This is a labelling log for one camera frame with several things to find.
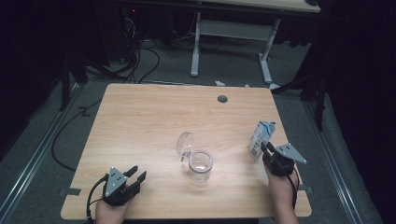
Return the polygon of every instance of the hole in table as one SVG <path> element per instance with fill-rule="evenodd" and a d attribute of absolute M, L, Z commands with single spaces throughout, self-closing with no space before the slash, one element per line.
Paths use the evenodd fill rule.
<path fill-rule="evenodd" d="M 220 103 L 227 103 L 228 98 L 227 98 L 227 96 L 225 96 L 225 95 L 220 95 L 220 96 L 218 96 L 218 101 L 219 101 Z"/>

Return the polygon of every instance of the human hand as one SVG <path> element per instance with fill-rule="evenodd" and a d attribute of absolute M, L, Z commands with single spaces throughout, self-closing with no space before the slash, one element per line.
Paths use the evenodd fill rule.
<path fill-rule="evenodd" d="M 274 203 L 275 209 L 275 222 L 276 224 L 294 224 L 299 223 L 297 216 L 294 213 L 292 206 L 293 200 L 293 186 L 285 176 L 277 176 L 271 174 L 268 168 L 265 166 L 265 172 L 268 175 L 268 185 L 270 188 L 271 197 Z M 290 175 L 290 179 L 294 186 L 298 186 L 298 176 L 296 171 L 293 171 Z"/>
<path fill-rule="evenodd" d="M 125 219 L 126 211 L 134 199 L 129 200 L 123 206 L 111 206 L 103 200 L 96 204 L 97 224 L 121 224 Z"/>

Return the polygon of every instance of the gray carpet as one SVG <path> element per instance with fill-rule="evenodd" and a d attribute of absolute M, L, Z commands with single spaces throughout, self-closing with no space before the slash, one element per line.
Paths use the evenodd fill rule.
<path fill-rule="evenodd" d="M 201 51 L 199 76 L 190 77 L 192 46 L 188 42 L 174 45 L 172 48 L 158 44 L 154 49 L 160 55 L 159 66 L 149 74 L 143 83 L 176 82 L 196 85 L 215 85 L 215 80 L 226 86 L 244 86 L 267 88 L 263 82 L 257 54 L 261 42 L 244 46 L 235 45 L 236 40 L 224 43 L 216 50 L 216 43 L 204 43 Z M 152 46 L 147 42 L 143 47 Z M 301 64 L 307 47 L 292 48 L 288 44 L 274 45 L 268 61 L 273 81 L 282 85 L 293 80 Z M 135 71 L 138 80 L 157 62 L 151 51 L 141 50 L 141 62 Z M 112 64 L 112 69 L 121 65 Z M 90 76 L 90 81 L 76 96 L 76 101 L 64 118 L 64 123 L 81 111 L 80 106 L 89 106 L 100 100 L 109 83 L 117 82 L 107 77 Z M 332 179 L 331 172 L 323 153 L 326 141 L 331 149 L 346 183 L 350 189 L 361 223 L 382 223 L 380 216 L 370 201 L 364 184 L 356 170 L 353 160 L 347 152 L 346 144 L 332 112 L 331 101 L 327 97 L 323 115 L 323 133 L 318 133 L 312 123 L 309 111 L 315 102 L 301 102 L 298 91 L 287 91 L 275 95 L 276 106 L 282 118 L 289 140 L 308 160 L 300 165 L 302 179 L 307 189 L 313 213 L 310 217 L 300 218 L 301 223 L 350 223 L 345 208 Z M 0 202 L 3 202 L 15 185 L 22 170 L 34 154 L 46 130 L 57 116 L 61 105 L 61 87 L 58 84 L 50 98 L 31 117 L 29 126 L 18 142 L 1 161 Z M 77 167 L 79 157 L 88 138 L 99 104 L 88 109 L 88 116 L 78 116 L 71 121 L 59 135 L 55 144 L 56 156 L 64 164 Z M 67 189 L 73 178 L 73 172 L 58 165 L 51 157 L 50 150 L 42 161 L 27 190 L 13 211 L 9 223 L 84 223 L 63 220 L 60 216 L 64 203 L 63 189 Z M 260 223 L 273 223 L 271 218 L 260 219 Z"/>

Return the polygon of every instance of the robotic arm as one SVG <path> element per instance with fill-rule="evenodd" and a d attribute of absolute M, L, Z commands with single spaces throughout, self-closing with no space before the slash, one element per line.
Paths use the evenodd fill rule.
<path fill-rule="evenodd" d="M 296 161 L 302 162 L 306 164 L 306 160 L 300 155 L 297 149 L 294 148 L 291 144 L 286 144 L 279 147 L 274 147 L 270 142 L 267 145 L 262 142 L 261 146 L 263 155 L 262 161 L 264 165 L 268 168 L 268 170 L 273 175 L 277 176 L 285 176 L 293 189 L 293 198 L 292 198 L 292 206 L 295 208 L 297 201 L 297 191 L 300 185 L 300 179 L 297 174 L 298 184 L 294 186 L 293 181 L 290 178 L 294 170 L 294 164 Z"/>
<path fill-rule="evenodd" d="M 122 206 L 140 192 L 140 184 L 146 179 L 146 171 L 130 186 L 126 187 L 128 177 L 137 171 L 137 166 L 125 173 L 111 167 L 110 175 L 103 186 L 103 201 L 111 206 Z"/>

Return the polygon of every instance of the metal rail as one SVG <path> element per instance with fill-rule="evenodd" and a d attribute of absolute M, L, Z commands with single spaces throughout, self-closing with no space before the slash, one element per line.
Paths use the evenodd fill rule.
<path fill-rule="evenodd" d="M 315 123 L 314 108 L 309 102 L 303 102 L 303 106 L 306 114 L 310 118 L 312 127 L 315 129 L 317 138 L 321 144 L 321 148 L 325 157 L 326 164 L 330 171 L 330 176 L 332 177 L 332 182 L 334 183 L 335 189 L 337 190 L 341 204 L 344 206 L 346 215 L 350 223 L 354 223 L 354 224 L 363 223 L 359 211 L 352 200 L 351 193 L 349 191 L 347 183 L 345 182 L 340 170 L 338 169 L 334 156 L 332 155 L 332 151 L 330 150 L 330 147 L 323 133 L 318 129 L 318 126 Z"/>
<path fill-rule="evenodd" d="M 50 144 L 53 141 L 55 134 L 59 130 L 62 121 L 64 120 L 64 117 L 67 115 L 67 112 L 69 111 L 71 105 L 77 99 L 83 88 L 78 87 L 78 84 L 76 84 L 73 89 L 75 90 L 76 94 L 74 94 L 68 106 L 63 111 L 58 112 L 54 121 L 47 129 L 46 134 L 44 135 L 37 149 L 35 150 L 35 154 L 29 160 L 26 167 L 20 174 L 20 177 L 18 178 L 14 187 L 12 188 L 11 192 L 8 194 L 6 200 L 3 202 L 0 208 L 0 223 L 8 223 L 24 192 L 29 187 L 30 182 L 33 180 L 33 177 L 35 177 L 35 173 L 37 172 L 44 158 L 46 157 L 47 152 L 50 149 Z"/>

